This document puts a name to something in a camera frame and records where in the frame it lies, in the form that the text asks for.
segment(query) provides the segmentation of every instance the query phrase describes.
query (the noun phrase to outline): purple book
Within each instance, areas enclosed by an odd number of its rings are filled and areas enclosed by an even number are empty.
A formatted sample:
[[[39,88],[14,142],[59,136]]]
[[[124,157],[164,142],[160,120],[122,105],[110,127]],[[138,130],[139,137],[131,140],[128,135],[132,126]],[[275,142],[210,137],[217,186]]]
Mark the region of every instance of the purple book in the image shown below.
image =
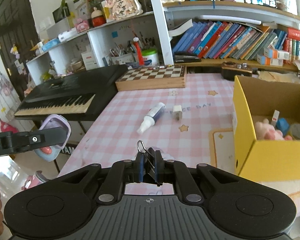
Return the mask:
[[[208,22],[208,24],[205,26],[205,28],[202,30],[202,32],[199,34],[199,36],[194,40],[192,43],[190,49],[188,49],[188,52],[194,53],[196,49],[199,47],[200,43],[202,42],[201,39],[205,35],[205,33],[208,31],[208,29],[211,27],[213,22]]]

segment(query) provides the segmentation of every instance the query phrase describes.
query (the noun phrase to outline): pink stuffed toy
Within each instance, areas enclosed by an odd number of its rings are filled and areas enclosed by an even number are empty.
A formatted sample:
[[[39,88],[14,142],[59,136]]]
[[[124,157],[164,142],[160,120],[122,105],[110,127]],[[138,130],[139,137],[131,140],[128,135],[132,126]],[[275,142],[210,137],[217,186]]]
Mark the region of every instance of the pink stuffed toy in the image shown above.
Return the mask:
[[[283,138],[282,132],[276,130],[273,125],[270,125],[268,119],[264,119],[263,122],[256,122],[254,129],[256,131],[257,140],[292,140],[290,135]]]

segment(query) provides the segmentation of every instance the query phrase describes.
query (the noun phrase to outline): rabbit-shaped ornament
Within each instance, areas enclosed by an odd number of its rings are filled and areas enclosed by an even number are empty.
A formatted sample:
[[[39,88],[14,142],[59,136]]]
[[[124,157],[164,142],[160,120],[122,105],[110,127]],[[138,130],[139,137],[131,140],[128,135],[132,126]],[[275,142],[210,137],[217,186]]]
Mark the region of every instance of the rabbit-shaped ornament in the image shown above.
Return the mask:
[[[112,8],[114,20],[120,20],[143,13],[139,0],[106,0],[106,7]]]

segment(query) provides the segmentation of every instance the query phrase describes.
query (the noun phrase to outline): white bottle cap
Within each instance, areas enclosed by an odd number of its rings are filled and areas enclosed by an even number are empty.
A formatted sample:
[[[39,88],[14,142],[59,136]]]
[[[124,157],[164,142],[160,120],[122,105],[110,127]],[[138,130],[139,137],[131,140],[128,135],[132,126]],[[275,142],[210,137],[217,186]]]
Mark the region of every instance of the white bottle cap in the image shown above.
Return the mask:
[[[145,119],[142,124],[140,125],[139,129],[137,130],[138,134],[143,134],[146,130],[148,130],[153,124],[150,120]]]

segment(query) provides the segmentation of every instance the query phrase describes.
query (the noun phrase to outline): white bottle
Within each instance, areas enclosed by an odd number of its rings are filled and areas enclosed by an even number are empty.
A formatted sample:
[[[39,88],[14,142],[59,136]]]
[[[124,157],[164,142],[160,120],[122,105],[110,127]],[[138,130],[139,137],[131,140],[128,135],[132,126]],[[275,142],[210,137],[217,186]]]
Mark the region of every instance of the white bottle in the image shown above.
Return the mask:
[[[138,134],[143,134],[147,129],[153,126],[160,116],[164,113],[166,106],[164,103],[158,103],[152,108],[148,114],[143,118],[143,122],[137,130]]]

